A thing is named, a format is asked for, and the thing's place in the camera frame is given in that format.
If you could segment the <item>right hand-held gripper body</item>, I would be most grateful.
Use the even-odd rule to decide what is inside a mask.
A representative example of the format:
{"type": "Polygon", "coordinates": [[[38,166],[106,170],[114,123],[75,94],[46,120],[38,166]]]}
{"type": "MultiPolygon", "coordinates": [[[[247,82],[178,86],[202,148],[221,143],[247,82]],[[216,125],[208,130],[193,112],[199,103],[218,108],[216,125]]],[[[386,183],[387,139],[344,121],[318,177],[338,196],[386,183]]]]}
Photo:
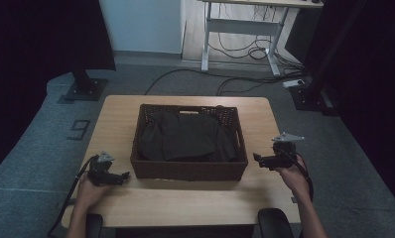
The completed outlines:
{"type": "Polygon", "coordinates": [[[281,133],[272,139],[273,156],[263,157],[264,163],[269,170],[276,168],[289,168],[297,160],[295,143],[304,140],[304,137],[281,133]]]}

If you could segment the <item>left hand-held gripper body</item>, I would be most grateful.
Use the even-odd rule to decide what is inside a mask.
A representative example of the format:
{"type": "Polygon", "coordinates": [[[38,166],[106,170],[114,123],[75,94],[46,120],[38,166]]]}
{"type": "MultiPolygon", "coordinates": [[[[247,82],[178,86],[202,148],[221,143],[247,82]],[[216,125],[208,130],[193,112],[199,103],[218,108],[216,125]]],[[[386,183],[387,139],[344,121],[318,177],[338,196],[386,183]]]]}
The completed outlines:
{"type": "Polygon", "coordinates": [[[119,176],[108,171],[113,161],[114,159],[104,151],[91,158],[87,176],[94,185],[119,184],[119,176]]]}

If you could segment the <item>brown wicker basket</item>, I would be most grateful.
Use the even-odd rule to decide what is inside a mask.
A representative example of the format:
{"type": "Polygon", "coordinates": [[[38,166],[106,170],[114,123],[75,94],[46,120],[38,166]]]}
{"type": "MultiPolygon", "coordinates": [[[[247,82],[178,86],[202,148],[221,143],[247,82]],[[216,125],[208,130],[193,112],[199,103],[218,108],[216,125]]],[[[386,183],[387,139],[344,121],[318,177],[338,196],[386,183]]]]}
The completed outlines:
{"type": "Polygon", "coordinates": [[[224,106],[180,106],[142,104],[131,153],[131,164],[139,179],[178,179],[197,181],[240,180],[247,165],[247,155],[235,107],[224,106]],[[139,152],[139,140],[150,116],[156,112],[177,114],[203,114],[214,117],[231,135],[236,159],[229,163],[210,162],[153,162],[146,160],[139,152]]]}

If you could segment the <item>black skirt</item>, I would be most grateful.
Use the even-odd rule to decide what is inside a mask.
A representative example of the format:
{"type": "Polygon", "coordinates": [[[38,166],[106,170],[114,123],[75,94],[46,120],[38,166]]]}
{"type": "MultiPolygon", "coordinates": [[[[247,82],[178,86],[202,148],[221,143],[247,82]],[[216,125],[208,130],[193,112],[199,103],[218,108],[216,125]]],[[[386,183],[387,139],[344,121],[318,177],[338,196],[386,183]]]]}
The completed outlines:
{"type": "Polygon", "coordinates": [[[236,159],[230,133],[212,116],[156,112],[139,140],[153,162],[229,163],[236,159]]]}

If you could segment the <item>person's left hand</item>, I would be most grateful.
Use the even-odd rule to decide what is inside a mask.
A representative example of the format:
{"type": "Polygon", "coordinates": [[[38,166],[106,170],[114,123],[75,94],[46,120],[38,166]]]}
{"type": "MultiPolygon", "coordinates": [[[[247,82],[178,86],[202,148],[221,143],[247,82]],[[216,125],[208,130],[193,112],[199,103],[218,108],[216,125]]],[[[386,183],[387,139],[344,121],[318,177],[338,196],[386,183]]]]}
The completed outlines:
{"type": "Polygon", "coordinates": [[[111,189],[110,185],[94,185],[87,174],[80,177],[74,209],[86,212],[111,189]]]}

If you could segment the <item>person's right hand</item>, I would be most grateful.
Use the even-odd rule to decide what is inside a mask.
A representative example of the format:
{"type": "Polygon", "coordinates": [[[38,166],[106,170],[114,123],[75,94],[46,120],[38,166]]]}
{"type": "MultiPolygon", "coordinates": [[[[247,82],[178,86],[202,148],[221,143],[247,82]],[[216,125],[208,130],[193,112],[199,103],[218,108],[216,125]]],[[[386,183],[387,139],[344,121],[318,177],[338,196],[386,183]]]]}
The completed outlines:
{"type": "Polygon", "coordinates": [[[311,200],[309,185],[296,165],[289,168],[278,168],[276,172],[299,202],[311,200]]]}

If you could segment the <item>black floor tape mark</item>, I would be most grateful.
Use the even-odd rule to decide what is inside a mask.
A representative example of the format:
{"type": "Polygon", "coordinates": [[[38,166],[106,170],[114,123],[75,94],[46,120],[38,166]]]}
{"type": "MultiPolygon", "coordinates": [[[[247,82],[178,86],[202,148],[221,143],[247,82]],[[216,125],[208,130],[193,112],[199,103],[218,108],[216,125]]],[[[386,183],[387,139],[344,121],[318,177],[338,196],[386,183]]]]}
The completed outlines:
{"type": "Polygon", "coordinates": [[[81,141],[87,132],[89,124],[89,120],[75,120],[70,127],[70,133],[66,138],[68,140],[81,141]]]}

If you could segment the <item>black slanted stand with base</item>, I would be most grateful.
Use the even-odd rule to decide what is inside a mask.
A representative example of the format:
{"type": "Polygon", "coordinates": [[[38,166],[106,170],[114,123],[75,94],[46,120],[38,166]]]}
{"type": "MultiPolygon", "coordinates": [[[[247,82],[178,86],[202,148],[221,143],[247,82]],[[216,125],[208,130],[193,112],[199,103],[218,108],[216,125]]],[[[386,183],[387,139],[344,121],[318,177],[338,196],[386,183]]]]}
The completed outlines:
{"type": "Polygon", "coordinates": [[[309,83],[290,88],[297,110],[336,114],[324,89],[338,53],[366,3],[367,0],[326,0],[304,62],[304,80],[309,83]]]}

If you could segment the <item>white power strip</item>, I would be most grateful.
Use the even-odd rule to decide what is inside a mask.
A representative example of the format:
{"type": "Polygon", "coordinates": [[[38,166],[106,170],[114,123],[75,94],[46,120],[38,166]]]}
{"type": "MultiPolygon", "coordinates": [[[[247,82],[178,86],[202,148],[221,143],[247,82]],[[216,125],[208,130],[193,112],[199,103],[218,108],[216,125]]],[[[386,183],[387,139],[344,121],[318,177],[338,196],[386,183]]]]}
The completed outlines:
{"type": "Polygon", "coordinates": [[[284,88],[296,87],[296,86],[304,86],[306,83],[302,79],[295,79],[290,81],[283,82],[284,88]]]}

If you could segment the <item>black stand with square base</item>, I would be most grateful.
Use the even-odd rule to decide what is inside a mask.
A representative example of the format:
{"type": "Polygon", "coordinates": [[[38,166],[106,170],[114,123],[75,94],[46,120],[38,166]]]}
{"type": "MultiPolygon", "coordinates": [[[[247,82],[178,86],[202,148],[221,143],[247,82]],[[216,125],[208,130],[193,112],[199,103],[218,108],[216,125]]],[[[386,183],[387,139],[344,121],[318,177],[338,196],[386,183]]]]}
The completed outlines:
{"type": "Polygon", "coordinates": [[[103,78],[91,78],[85,69],[75,69],[71,72],[74,83],[64,96],[67,101],[98,101],[108,82],[103,78]]]}

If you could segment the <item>black curtain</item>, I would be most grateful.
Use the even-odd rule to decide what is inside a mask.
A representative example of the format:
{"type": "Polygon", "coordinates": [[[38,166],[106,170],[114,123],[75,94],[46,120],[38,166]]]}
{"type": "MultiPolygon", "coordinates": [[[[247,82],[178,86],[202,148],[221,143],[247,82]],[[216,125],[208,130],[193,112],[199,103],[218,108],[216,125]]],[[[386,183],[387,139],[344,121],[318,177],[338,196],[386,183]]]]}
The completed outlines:
{"type": "Polygon", "coordinates": [[[0,0],[0,164],[48,82],[85,69],[115,69],[99,0],[0,0]]]}
{"type": "MultiPolygon", "coordinates": [[[[299,10],[286,42],[303,65],[323,7],[299,10]]],[[[324,93],[395,196],[395,0],[367,0],[338,54],[324,93]]]]}

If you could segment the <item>white standing desk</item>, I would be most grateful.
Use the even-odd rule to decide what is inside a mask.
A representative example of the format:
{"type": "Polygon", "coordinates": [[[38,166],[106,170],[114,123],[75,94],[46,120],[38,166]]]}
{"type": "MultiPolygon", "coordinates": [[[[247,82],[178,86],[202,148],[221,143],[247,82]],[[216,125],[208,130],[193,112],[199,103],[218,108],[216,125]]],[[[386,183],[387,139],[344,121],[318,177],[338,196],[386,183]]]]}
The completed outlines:
{"type": "Polygon", "coordinates": [[[271,71],[274,76],[280,76],[281,72],[278,68],[275,50],[284,28],[290,8],[298,9],[321,9],[324,6],[322,0],[200,0],[207,4],[207,12],[205,17],[205,34],[201,56],[200,69],[208,71],[208,53],[209,53],[209,34],[210,33],[226,33],[238,35],[254,35],[272,37],[272,43],[265,50],[267,61],[269,62],[271,71]],[[228,20],[222,18],[211,17],[211,5],[213,3],[226,3],[238,5],[258,5],[268,7],[282,7],[283,14],[278,22],[256,22],[246,20],[228,20]]]}

